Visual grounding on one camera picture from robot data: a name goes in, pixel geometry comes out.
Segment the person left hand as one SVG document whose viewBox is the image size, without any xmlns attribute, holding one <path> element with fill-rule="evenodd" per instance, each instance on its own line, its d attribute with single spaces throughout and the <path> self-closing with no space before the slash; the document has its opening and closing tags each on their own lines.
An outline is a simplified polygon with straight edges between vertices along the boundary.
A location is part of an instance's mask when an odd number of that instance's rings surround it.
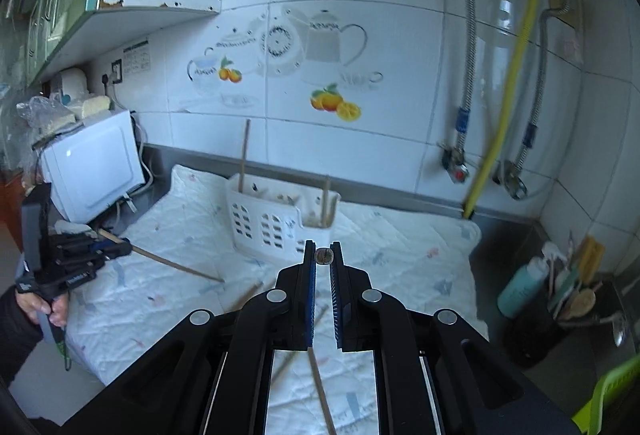
<svg viewBox="0 0 640 435">
<path fill-rule="evenodd" d="M 64 294 L 53 299 L 49 304 L 45 299 L 34 293 L 15 292 L 15 300 L 21 311 L 29 317 L 29 320 L 38 325 L 38 315 L 45 315 L 51 325 L 63 328 L 68 318 L 68 295 Z"/>
</svg>

